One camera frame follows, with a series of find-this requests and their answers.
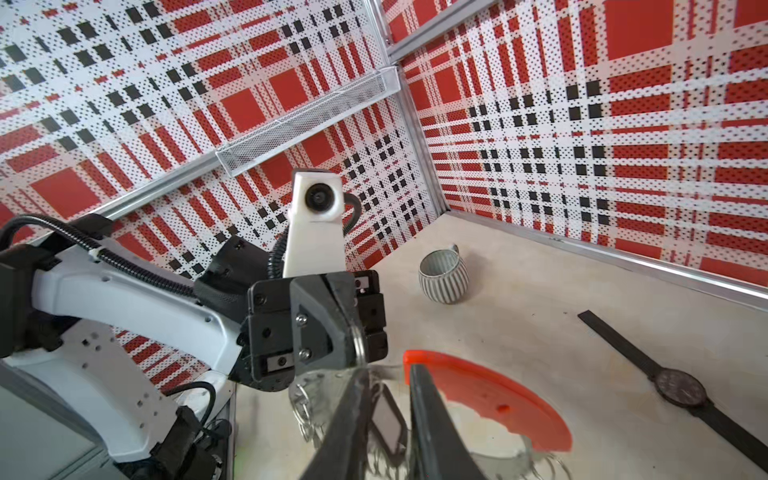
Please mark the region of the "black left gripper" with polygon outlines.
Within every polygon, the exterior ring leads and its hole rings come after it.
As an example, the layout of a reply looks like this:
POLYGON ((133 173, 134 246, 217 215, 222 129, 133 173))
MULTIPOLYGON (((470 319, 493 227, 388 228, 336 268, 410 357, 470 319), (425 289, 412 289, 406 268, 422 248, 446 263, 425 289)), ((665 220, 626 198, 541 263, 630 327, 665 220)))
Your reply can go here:
POLYGON ((247 290, 241 353, 230 379, 285 390, 314 370, 385 359, 386 310, 374 270, 260 280, 247 290))

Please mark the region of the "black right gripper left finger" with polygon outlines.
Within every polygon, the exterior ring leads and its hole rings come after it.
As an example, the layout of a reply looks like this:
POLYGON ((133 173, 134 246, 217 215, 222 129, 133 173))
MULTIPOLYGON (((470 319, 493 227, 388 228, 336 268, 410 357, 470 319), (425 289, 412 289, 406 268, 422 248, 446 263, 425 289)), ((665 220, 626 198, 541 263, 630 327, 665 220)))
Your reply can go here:
POLYGON ((372 415, 369 374, 353 370, 320 448, 301 479, 364 479, 372 415))

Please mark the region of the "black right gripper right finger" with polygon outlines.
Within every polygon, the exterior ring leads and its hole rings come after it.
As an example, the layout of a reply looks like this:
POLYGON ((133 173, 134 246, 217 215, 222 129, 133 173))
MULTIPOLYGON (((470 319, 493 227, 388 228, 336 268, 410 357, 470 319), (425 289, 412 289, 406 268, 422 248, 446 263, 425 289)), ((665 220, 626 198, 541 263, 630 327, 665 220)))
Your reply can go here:
POLYGON ((426 366, 410 367, 410 479, 484 479, 426 366))

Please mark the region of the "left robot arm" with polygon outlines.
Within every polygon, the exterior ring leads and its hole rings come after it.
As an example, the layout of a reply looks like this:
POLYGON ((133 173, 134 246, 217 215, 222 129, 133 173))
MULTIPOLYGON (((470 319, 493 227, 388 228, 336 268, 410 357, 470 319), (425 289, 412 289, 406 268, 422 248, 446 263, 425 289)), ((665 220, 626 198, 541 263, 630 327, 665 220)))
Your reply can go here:
POLYGON ((307 217, 291 220, 271 251, 233 236, 195 280, 132 259, 102 216, 13 217, 1 230, 2 361, 81 418, 125 477, 217 477, 215 447, 230 432, 213 420, 218 387, 195 377, 159 387, 131 341, 170 347, 266 392, 387 354, 374 272, 288 269, 292 237, 319 259, 320 226, 348 233, 360 200, 319 184, 296 203, 307 217))

